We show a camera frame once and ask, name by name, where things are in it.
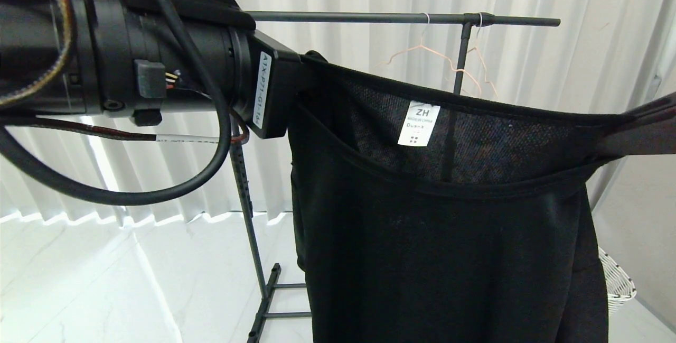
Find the black fabric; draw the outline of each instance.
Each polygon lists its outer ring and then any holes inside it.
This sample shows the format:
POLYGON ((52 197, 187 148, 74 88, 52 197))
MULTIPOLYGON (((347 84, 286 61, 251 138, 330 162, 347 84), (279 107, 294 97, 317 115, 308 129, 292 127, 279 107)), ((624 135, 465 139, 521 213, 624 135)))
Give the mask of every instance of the black fabric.
POLYGON ((306 63, 320 84, 299 96, 289 142, 315 342, 608 341, 585 181, 607 162, 592 146, 627 117, 306 63), (397 144, 410 100, 441 106, 425 147, 397 144))

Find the black t-shirt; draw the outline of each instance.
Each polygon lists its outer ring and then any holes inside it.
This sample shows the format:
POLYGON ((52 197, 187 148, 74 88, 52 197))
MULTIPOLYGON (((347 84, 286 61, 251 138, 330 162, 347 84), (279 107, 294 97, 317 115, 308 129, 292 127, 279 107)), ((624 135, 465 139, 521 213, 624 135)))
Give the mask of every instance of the black t-shirt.
POLYGON ((608 341, 585 181, 608 162, 592 146, 623 116, 305 60, 319 85, 299 95, 289 141, 315 342, 608 341))

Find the wicker laundry basket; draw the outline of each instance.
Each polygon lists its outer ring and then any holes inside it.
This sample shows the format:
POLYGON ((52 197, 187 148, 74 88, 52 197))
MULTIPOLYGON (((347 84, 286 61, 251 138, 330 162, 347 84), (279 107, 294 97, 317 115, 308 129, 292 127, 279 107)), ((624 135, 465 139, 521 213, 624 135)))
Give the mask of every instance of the wicker laundry basket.
POLYGON ((632 278, 620 268, 606 251, 599 247, 599 258, 603 264, 606 275, 606 287, 608 288, 608 314, 613 315, 622 305, 636 297, 636 287, 632 278))

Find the black shirt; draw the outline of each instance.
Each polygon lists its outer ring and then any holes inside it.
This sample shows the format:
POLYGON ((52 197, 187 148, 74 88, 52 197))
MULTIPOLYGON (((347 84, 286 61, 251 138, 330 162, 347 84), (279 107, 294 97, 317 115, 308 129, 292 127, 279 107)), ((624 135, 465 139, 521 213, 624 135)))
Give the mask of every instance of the black shirt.
POLYGON ((315 342, 608 341, 585 181, 608 162, 592 146, 624 117, 305 59, 319 85, 299 96, 289 141, 315 342), (425 146, 398 144, 411 100, 437 106, 425 146))

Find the horizontal metal bar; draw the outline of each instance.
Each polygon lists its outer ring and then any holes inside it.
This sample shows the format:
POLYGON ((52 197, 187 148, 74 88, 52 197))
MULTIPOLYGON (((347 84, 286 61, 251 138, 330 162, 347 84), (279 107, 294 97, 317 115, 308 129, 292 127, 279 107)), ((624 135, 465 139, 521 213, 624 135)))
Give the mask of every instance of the horizontal metal bar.
POLYGON ((263 314, 265 319, 278 319, 278 318, 309 318, 312 316, 311 312, 268 312, 263 314))
POLYGON ((473 25, 560 25, 557 18, 530 16, 497 16, 490 13, 428 14, 426 13, 331 13, 313 11, 248 11, 254 20, 261 22, 329 22, 329 23, 437 23, 473 25))
POLYGON ((275 289, 305 289, 306 287, 305 283, 278 283, 275 285, 275 289))

